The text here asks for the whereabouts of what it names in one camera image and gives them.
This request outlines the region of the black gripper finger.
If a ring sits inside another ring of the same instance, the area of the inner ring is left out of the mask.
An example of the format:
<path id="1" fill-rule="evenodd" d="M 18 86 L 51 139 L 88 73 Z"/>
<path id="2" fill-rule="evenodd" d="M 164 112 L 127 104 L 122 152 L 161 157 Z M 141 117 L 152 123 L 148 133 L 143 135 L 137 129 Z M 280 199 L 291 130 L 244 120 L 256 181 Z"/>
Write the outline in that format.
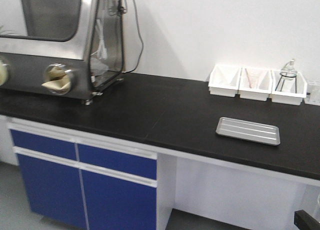
<path id="1" fill-rule="evenodd" d="M 294 225 L 299 230 L 320 230 L 320 223 L 303 209 L 294 212 Z"/>

